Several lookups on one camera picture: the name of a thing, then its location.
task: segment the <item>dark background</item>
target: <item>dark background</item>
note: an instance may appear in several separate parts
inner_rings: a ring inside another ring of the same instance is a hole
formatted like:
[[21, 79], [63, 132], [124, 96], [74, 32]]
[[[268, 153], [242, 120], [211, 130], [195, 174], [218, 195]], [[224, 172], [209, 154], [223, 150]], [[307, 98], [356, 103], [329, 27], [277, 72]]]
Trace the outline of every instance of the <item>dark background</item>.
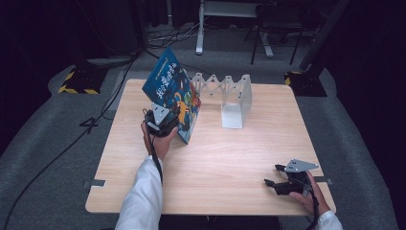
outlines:
[[[172, 12], [174, 26], [196, 20], [199, 1], [183, 2], [185, 8], [179, 7], [182, 1], [172, 1], [178, 6]], [[81, 8], [77, 1], [1, 3], [0, 154], [50, 98], [50, 78], [83, 58], [117, 55], [105, 49], [93, 30], [109, 46], [130, 53], [145, 42], [143, 19], [153, 25], [168, 23], [156, 16], [166, 10], [163, 0], [146, 1], [141, 11], [146, 15], [137, 10], [135, 0], [115, 1], [114, 8], [108, 1], [94, 3], [81, 0]], [[192, 11], [182, 14], [187, 8]], [[390, 190], [400, 229], [406, 203], [405, 9], [401, 1], [350, 1], [313, 62], [322, 62], [334, 77], [337, 96], [385, 179], [386, 185], [376, 186]]]

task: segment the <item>table leg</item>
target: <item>table leg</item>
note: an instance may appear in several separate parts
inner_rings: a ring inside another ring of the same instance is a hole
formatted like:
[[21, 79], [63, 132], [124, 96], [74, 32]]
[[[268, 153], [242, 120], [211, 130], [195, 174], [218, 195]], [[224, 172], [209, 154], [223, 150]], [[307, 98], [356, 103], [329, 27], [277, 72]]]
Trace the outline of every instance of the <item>table leg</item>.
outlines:
[[204, 0], [200, 0], [200, 11], [199, 11], [199, 33], [197, 35], [196, 44], [196, 54], [203, 54], [203, 38], [204, 38]]
[[263, 48], [265, 49], [266, 55], [269, 58], [273, 58], [274, 57], [274, 52], [272, 52], [272, 48], [269, 45], [268, 33], [260, 33], [259, 36], [260, 36], [260, 39], [262, 40], [262, 45], [263, 45]]

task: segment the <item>colorful book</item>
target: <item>colorful book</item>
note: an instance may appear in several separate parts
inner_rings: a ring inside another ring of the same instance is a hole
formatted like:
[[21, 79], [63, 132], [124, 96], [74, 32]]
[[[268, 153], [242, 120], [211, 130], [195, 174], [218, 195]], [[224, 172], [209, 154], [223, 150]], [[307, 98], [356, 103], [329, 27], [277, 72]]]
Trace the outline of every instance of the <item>colorful book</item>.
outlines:
[[191, 79], [170, 47], [159, 58], [143, 86], [143, 91], [153, 103], [173, 111], [179, 106], [178, 134], [188, 144], [201, 102]]

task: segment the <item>chair leg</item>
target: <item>chair leg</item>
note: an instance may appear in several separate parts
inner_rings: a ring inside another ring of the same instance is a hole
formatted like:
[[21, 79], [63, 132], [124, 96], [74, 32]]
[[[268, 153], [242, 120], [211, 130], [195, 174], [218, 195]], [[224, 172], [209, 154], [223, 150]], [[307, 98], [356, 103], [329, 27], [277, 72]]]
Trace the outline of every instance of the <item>chair leg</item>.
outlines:
[[289, 33], [284, 33], [284, 35], [283, 35], [283, 37], [280, 39], [280, 42], [281, 43], [287, 43], [287, 41], [288, 41], [288, 36], [289, 35]]
[[259, 28], [257, 28], [257, 32], [256, 32], [256, 35], [255, 35], [254, 50], [253, 50], [253, 55], [251, 57], [251, 64], [254, 64], [254, 57], [255, 57], [255, 52], [257, 50], [258, 38], [259, 38]]
[[252, 32], [254, 27], [251, 27], [250, 30], [248, 31], [247, 35], [244, 38], [244, 41], [246, 41], [248, 39], [248, 35]]
[[301, 31], [299, 32], [299, 37], [298, 37], [298, 40], [296, 41], [295, 50], [293, 50], [293, 54], [292, 54], [292, 57], [290, 58], [289, 65], [292, 65], [292, 63], [293, 63], [293, 58], [295, 58], [296, 51], [298, 50], [298, 46], [299, 46], [299, 43], [302, 38], [302, 33], [303, 33], [303, 28], [301, 28]]

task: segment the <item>hand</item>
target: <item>hand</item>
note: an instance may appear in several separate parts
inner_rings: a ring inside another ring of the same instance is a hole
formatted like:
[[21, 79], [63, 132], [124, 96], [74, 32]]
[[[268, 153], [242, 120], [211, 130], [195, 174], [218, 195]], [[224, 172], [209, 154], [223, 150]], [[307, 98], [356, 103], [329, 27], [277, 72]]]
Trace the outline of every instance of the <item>hand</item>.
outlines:
[[[147, 125], [145, 122], [141, 123], [141, 129], [144, 133], [144, 143], [146, 144], [146, 148], [148, 150], [148, 155], [152, 155], [152, 151], [150, 149], [149, 141], [147, 138]], [[173, 128], [170, 134], [166, 137], [155, 137], [149, 134], [151, 140], [153, 140], [153, 146], [155, 148], [156, 155], [162, 161], [164, 160], [165, 156], [168, 154], [169, 151], [169, 144], [170, 141], [175, 137], [177, 132], [177, 126]]]
[[[308, 178], [310, 179], [311, 187], [313, 188], [314, 195], [317, 197], [317, 200], [319, 201], [319, 216], [321, 216], [323, 213], [330, 210], [330, 208], [328, 207], [328, 205], [326, 203], [325, 197], [323, 196], [319, 185], [314, 180], [313, 175], [310, 172], [307, 172], [307, 175], [308, 175]], [[295, 192], [291, 192], [289, 195], [292, 198], [296, 199], [298, 202], [302, 203], [302, 205], [306, 208], [306, 210], [314, 215], [313, 197], [311, 195], [307, 195], [306, 197], [304, 197], [303, 195], [301, 195], [299, 193], [295, 193]]]

